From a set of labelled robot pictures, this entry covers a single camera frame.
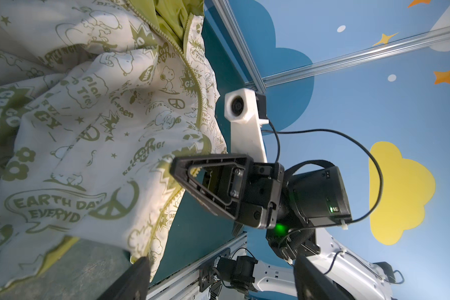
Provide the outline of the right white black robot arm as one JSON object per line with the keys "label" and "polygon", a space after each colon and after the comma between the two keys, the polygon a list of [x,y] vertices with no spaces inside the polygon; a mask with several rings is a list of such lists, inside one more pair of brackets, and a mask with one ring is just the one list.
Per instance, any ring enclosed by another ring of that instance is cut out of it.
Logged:
{"label": "right white black robot arm", "polygon": [[390,300],[404,283],[387,262],[368,262],[332,237],[329,227],[353,222],[340,170],[325,160],[316,170],[258,162],[246,154],[177,157],[171,176],[209,212],[236,226],[266,231],[286,268],[260,261],[245,247],[201,267],[201,288],[213,284],[244,295],[274,291],[300,300]]}

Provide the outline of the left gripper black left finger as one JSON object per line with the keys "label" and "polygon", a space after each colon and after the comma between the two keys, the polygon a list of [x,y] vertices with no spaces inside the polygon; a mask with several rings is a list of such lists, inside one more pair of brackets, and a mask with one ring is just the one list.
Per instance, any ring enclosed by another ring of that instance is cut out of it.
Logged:
{"label": "left gripper black left finger", "polygon": [[140,257],[98,300],[145,300],[148,295],[151,266],[148,257]]}

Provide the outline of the white green printed jacket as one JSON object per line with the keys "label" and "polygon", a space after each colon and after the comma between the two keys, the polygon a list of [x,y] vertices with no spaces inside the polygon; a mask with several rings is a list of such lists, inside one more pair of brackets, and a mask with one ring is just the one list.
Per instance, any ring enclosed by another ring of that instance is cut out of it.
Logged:
{"label": "white green printed jacket", "polygon": [[175,158],[223,154],[202,1],[0,1],[0,293],[73,240],[163,259]]}

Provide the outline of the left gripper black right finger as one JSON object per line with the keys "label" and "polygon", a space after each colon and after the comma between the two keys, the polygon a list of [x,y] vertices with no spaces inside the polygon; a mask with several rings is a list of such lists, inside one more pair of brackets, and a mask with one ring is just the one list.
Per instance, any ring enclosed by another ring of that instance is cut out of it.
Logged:
{"label": "left gripper black right finger", "polygon": [[306,256],[296,258],[293,273],[298,300],[348,299]]}

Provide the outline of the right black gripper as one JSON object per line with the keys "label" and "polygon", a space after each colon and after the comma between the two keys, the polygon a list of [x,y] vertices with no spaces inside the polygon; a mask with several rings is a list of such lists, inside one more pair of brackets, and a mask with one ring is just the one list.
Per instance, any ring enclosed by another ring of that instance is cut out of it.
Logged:
{"label": "right black gripper", "polygon": [[175,157],[170,175],[210,213],[256,229],[278,220],[285,170],[246,154]]}

